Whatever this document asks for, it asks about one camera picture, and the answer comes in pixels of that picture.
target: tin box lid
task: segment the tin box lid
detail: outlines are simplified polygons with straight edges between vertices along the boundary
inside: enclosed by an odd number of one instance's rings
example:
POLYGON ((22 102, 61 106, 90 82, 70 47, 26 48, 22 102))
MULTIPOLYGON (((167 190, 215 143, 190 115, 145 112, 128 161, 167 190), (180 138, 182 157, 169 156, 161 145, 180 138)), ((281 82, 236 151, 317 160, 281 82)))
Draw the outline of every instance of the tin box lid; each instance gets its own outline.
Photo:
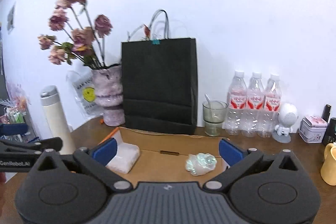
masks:
POLYGON ((303 120, 310 126, 310 127, 327 127, 328 123, 323 120, 321 117, 318 116, 310 116, 306 115, 303 120))

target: figurine base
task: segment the figurine base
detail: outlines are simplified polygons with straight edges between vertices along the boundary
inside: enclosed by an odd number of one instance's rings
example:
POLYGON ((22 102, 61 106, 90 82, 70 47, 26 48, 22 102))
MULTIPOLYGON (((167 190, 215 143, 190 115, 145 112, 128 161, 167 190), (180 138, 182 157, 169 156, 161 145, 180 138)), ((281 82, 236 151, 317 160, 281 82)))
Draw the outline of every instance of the figurine base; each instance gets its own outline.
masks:
POLYGON ((287 136, 279 136, 276 131, 272 132, 272 137, 279 143, 289 143, 291 141, 291 136, 289 134, 287 136))

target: wooden table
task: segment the wooden table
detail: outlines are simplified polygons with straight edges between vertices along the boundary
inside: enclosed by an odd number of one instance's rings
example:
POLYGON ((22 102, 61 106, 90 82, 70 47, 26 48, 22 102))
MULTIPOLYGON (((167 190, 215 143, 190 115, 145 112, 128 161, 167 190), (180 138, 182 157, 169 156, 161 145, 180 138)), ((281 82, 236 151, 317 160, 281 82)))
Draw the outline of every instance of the wooden table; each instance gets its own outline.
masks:
MULTIPOLYGON (((77 148, 86 146, 92 148, 97 145, 108 133, 111 127, 99 123, 99 118, 93 119, 72 132, 77 148)), ((204 128, 197 128, 196 135, 204 135, 204 128)), ((229 136, 223 130, 222 137, 229 137, 243 149, 256 147, 266 153, 276 154, 281 149, 292 150, 309 173, 321 196, 321 206, 315 217, 314 224, 336 223, 336 186, 326 184, 320 176, 324 146, 322 144, 307 144, 298 134, 292 134, 292 141, 281 144, 272 138, 263 139, 258 136, 246 138, 242 135, 229 136)), ((19 173, 6 183, 6 203, 3 208, 1 224, 22 224, 14 206, 14 196, 26 174, 19 173)))

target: vase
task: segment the vase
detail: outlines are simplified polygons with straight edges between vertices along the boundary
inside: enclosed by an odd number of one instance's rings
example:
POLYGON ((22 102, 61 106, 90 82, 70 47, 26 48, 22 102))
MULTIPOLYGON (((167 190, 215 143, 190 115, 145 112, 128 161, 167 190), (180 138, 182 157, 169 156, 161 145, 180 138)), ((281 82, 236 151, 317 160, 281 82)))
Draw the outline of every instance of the vase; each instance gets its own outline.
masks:
POLYGON ((116 127, 125 123, 123 103, 123 86, 121 83, 121 66, 93 70, 92 81, 95 102, 104 109, 104 122, 116 127))

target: yellow mug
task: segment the yellow mug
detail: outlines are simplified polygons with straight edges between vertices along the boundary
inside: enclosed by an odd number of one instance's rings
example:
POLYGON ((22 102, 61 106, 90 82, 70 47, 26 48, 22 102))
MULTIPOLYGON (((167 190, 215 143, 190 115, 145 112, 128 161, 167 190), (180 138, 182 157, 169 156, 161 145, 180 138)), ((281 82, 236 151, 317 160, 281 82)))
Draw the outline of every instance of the yellow mug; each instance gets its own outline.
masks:
POLYGON ((321 177, 329 185, 336 185, 336 143, 328 143, 324 149, 321 177))

